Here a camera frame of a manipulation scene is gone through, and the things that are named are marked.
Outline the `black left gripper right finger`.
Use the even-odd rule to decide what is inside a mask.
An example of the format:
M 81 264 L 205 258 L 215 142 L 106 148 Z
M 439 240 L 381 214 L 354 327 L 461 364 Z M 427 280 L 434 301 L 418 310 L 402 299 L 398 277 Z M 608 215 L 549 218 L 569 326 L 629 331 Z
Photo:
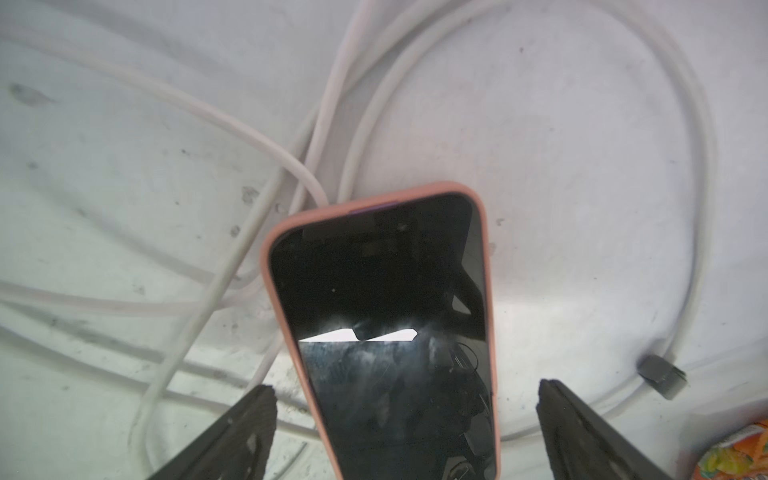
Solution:
M 556 480 L 669 480 L 564 383 L 542 380 L 536 407 Z

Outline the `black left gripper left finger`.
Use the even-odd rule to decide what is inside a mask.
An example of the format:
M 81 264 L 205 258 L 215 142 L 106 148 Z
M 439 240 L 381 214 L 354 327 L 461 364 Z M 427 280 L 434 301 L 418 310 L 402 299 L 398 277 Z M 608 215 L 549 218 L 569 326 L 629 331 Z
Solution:
M 255 387 L 151 477 L 262 479 L 277 428 L 277 413 L 273 387 Z

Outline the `phone pink case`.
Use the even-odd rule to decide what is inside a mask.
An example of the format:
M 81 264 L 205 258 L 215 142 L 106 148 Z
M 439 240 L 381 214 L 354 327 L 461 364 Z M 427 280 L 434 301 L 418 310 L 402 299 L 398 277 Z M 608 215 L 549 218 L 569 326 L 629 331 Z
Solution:
M 439 182 L 291 216 L 264 284 L 339 479 L 495 479 L 488 222 Z

